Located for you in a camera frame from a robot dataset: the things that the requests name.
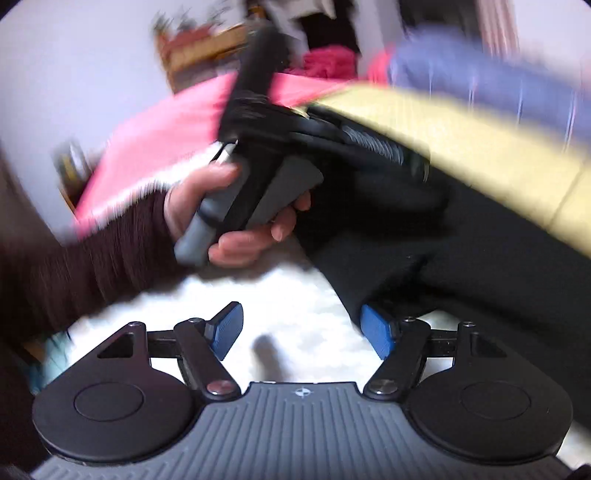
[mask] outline yellow fabric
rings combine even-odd
[[[428,152],[433,165],[591,256],[591,164],[583,149],[408,90],[357,84],[318,103]]]

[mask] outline blue tab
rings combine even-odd
[[[368,305],[361,308],[361,331],[382,360],[394,350],[396,342],[390,333],[390,325]]]
[[[234,345],[234,342],[242,332],[244,325],[244,315],[242,305],[237,303],[236,306],[230,310],[226,316],[217,324],[213,341],[211,342],[211,349],[219,360],[224,360],[226,355]]]

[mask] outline black circular pad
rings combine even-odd
[[[530,407],[530,396],[506,382],[478,382],[462,391],[464,408],[487,420],[515,419]]]
[[[190,390],[147,359],[89,354],[39,393],[33,422],[53,453],[122,464],[181,438],[194,410]]]
[[[133,415],[144,403],[142,391],[125,383],[105,382],[82,390],[74,400],[80,415],[89,420],[116,421]]]
[[[486,380],[482,371],[469,370],[439,372],[412,390],[407,413],[423,437],[485,463],[525,462],[556,452],[571,422],[566,393],[534,378]]]

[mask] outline sleeve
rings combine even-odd
[[[164,198],[156,192],[140,199],[77,244],[5,261],[2,336],[23,342],[52,335],[179,273]]]

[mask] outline white wall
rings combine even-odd
[[[397,0],[356,0],[356,3],[353,24],[362,55],[359,74],[364,75],[372,59],[402,39],[404,30]]]
[[[520,50],[578,85],[591,62],[591,8],[583,0],[512,0]]]
[[[230,0],[237,5],[237,0]],[[21,0],[0,21],[0,142],[54,232],[72,216],[51,152],[101,146],[131,115],[170,95],[151,37],[160,10],[204,21],[219,0]],[[240,11],[226,14],[228,24]]]

